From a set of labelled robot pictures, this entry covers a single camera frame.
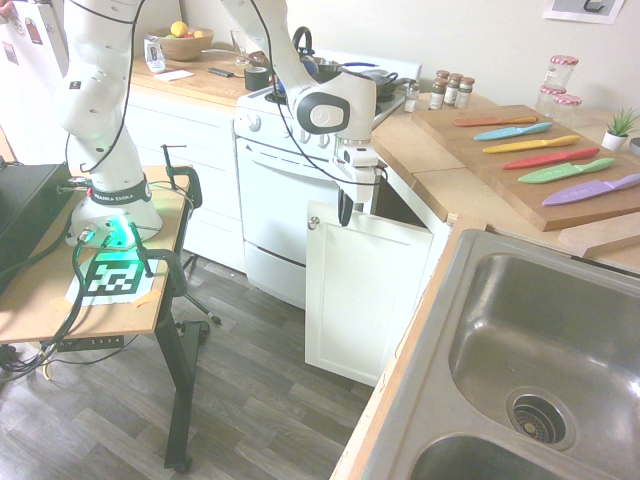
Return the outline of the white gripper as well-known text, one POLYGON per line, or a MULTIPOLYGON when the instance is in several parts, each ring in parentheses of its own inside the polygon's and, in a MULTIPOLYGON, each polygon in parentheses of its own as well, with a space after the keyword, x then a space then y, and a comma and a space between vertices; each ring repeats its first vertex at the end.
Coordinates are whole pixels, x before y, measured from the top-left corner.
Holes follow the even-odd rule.
POLYGON ((346 227, 351 219, 353 206, 372 200, 374 187, 385 177, 385 164, 354 167, 344 161, 334 162, 334 176, 339 186, 338 220, 346 227))

